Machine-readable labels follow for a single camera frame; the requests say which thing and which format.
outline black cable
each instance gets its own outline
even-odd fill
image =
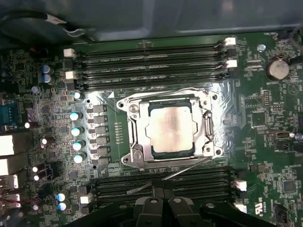
[[[72,23],[61,20],[50,14],[38,12],[38,11],[31,11],[31,10],[17,10],[17,11],[10,11],[10,12],[6,13],[6,15],[4,15],[0,19],[0,29],[8,22],[10,22],[14,19],[21,19],[21,18],[34,18],[34,19],[45,20],[51,24],[62,27],[62,29],[71,37],[82,36],[82,38],[86,42],[89,42],[89,43],[93,42],[93,40],[87,36],[86,31],[84,29],[78,28],[78,27],[74,26]],[[17,45],[28,45],[27,43],[24,43],[23,41],[15,38],[15,37],[5,34],[1,30],[0,30],[0,34],[3,35],[4,37],[8,38],[11,43],[14,43]]]
[[[300,50],[301,52],[303,52],[303,46],[301,46],[300,44],[298,44],[295,40],[294,40],[294,36],[295,34],[297,34],[297,32],[299,32],[301,29],[303,28],[303,23],[300,24],[299,26],[297,26],[290,34],[289,34],[289,42],[291,43],[291,45],[295,48],[297,48],[298,50]]]

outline silver metal plate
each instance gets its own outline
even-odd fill
[[[117,108],[127,112],[130,153],[122,157],[127,166],[159,167],[190,165],[200,157],[217,157],[223,150],[214,145],[212,102],[218,99],[214,92],[201,88],[184,88],[177,91],[138,93],[117,102]],[[150,107],[163,102],[186,102],[188,106]],[[190,150],[189,157],[158,159],[152,154]]]

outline wire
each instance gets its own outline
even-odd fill
[[[182,170],[180,170],[180,171],[178,171],[178,172],[175,172],[175,173],[173,173],[173,174],[171,174],[171,175],[168,175],[168,176],[162,178],[162,180],[163,180],[163,181],[166,181],[166,180],[168,180],[168,179],[170,179],[170,178],[173,178],[173,177],[175,177],[175,176],[177,176],[177,175],[179,175],[179,174],[181,174],[181,173],[183,173],[183,172],[185,172],[185,171],[187,171],[187,170],[190,170],[190,169],[192,169],[192,168],[195,168],[196,166],[198,166],[198,165],[200,165],[200,164],[206,163],[206,162],[208,162],[208,161],[210,161],[210,160],[212,160],[212,157],[206,157],[206,158],[204,158],[203,160],[197,162],[196,164],[194,164],[194,165],[192,165],[192,166],[189,166],[189,167],[187,167],[187,168],[185,168],[185,169],[182,169]],[[137,193],[137,192],[139,192],[139,191],[141,191],[141,190],[143,190],[143,189],[145,189],[145,188],[150,187],[151,185],[152,185],[152,183],[149,182],[149,183],[147,183],[147,184],[145,184],[145,185],[143,185],[143,186],[141,186],[141,187],[138,187],[138,188],[134,188],[134,189],[128,190],[126,193],[127,193],[128,195],[134,194],[134,193]]]
[[[62,29],[68,34],[70,37],[80,37],[88,42],[92,43],[94,40],[87,36],[86,31],[82,28],[78,28],[74,26],[72,23],[69,23],[67,21],[61,20],[55,16],[52,16],[47,13],[38,12],[38,11],[31,11],[31,10],[16,10],[16,11],[9,11],[0,19],[0,28],[2,28],[5,24],[8,22],[14,20],[14,19],[21,19],[21,18],[34,18],[34,19],[41,19],[45,20],[51,24],[57,25],[62,27]],[[0,31],[0,34],[7,39],[10,40],[11,43],[17,44],[17,45],[28,45],[27,43],[19,40],[18,38],[12,37],[3,31]]]
[[[303,52],[303,46],[301,46],[300,44],[298,44],[295,40],[294,40],[294,36],[295,34],[297,34],[297,32],[299,32],[301,29],[303,28],[303,23],[301,23],[299,26],[297,26],[290,34],[289,34],[289,42],[293,45],[293,47],[297,48],[298,50],[300,50],[301,52]]]

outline green circuit board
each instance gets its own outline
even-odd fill
[[[129,153],[128,121],[126,113],[117,110],[119,100],[141,92],[177,90],[185,87],[203,87],[216,92],[219,100],[213,106],[215,144],[222,147],[224,155],[214,162],[201,167],[232,166],[245,170],[242,180],[247,181],[247,195],[237,199],[247,206],[247,213],[276,223],[275,204],[287,208],[289,222],[283,226],[299,227],[303,223],[302,177],[303,157],[294,150],[298,143],[294,139],[274,140],[268,131],[300,132],[298,118],[303,103],[303,69],[302,64],[290,66],[289,76],[281,81],[270,80],[266,76],[266,65],[274,57],[291,59],[300,55],[287,40],[278,40],[276,32],[247,33],[239,35],[193,36],[155,40],[135,40],[99,44],[76,44],[71,46],[82,53],[136,50],[145,48],[190,46],[213,44],[227,37],[235,37],[238,62],[236,76],[221,82],[182,83],[172,85],[102,88],[95,91],[82,91],[82,101],[75,101],[73,90],[68,90],[64,77],[63,49],[56,47],[49,50],[49,56],[32,59],[28,52],[11,50],[3,52],[1,64],[11,64],[12,80],[18,83],[20,91],[16,98],[19,114],[30,118],[42,126],[35,129],[34,141],[37,144],[29,152],[32,165],[39,162],[58,162],[62,170],[60,177],[53,182],[53,197],[62,189],[90,183],[92,179],[142,174],[137,168],[127,167],[121,158]],[[259,52],[257,46],[263,44],[266,50]],[[42,83],[39,69],[42,64],[53,67],[56,81],[52,85]],[[32,86],[39,86],[41,91],[33,94]],[[95,148],[87,146],[88,158],[81,164],[75,164],[72,149],[75,138],[70,134],[72,127],[81,126],[89,129],[89,119],[93,117],[88,109],[96,105],[106,106],[100,115],[106,116],[110,152],[102,163],[99,157],[91,154]],[[72,122],[71,111],[85,113],[82,120]],[[47,148],[40,147],[40,139],[45,135],[55,135],[56,142]],[[91,141],[96,135],[84,133],[77,140]],[[182,167],[158,168],[146,170],[145,173],[162,173],[178,171]],[[30,188],[38,187],[31,182]],[[70,208],[65,211],[57,209],[58,203],[43,206],[39,211],[29,214],[29,219],[41,227],[63,226],[80,218],[80,201],[77,192],[70,193]]]

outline motherboard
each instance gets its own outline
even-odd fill
[[[64,226],[195,165],[171,178],[175,195],[302,226],[302,57],[286,36],[3,50],[4,219]]]

